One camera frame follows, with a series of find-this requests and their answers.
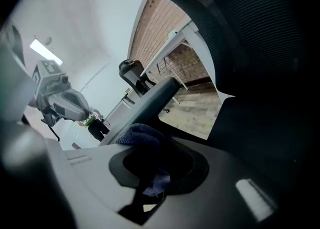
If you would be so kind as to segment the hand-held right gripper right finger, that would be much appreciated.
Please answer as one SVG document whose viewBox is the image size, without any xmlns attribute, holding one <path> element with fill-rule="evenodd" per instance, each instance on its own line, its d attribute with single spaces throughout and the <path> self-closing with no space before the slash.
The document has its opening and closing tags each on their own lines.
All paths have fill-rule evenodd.
<svg viewBox="0 0 320 229">
<path fill-rule="evenodd" d="M 228 152 L 190 140 L 172 142 L 192 157 L 194 168 L 178 184 L 188 193 L 168 194 L 144 223 L 146 229 L 267 229 L 280 225 L 287 193 Z"/>
</svg>

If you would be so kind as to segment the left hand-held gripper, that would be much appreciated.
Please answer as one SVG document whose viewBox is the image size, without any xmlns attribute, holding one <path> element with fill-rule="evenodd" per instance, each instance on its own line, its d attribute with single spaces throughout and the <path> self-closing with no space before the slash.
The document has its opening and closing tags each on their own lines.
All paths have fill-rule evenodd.
<svg viewBox="0 0 320 229">
<path fill-rule="evenodd" d="M 37 62 L 32 79 L 36 83 L 35 107 L 42 113 L 41 120 L 53 127 L 61 118 L 86 120 L 89 105 L 82 93 L 71 88 L 69 77 L 54 60 Z"/>
</svg>

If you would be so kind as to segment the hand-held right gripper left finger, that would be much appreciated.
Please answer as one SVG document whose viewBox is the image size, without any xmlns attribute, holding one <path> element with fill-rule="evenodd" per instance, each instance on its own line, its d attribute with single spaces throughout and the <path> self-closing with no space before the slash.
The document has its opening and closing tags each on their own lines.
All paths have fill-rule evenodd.
<svg viewBox="0 0 320 229">
<path fill-rule="evenodd" d="M 74 173 L 71 200 L 78 228 L 141 228 L 119 214 L 133 201 L 135 189 L 121 184 L 110 171 L 112 158 L 132 150 L 131 147 L 111 144 L 63 152 Z"/>
</svg>

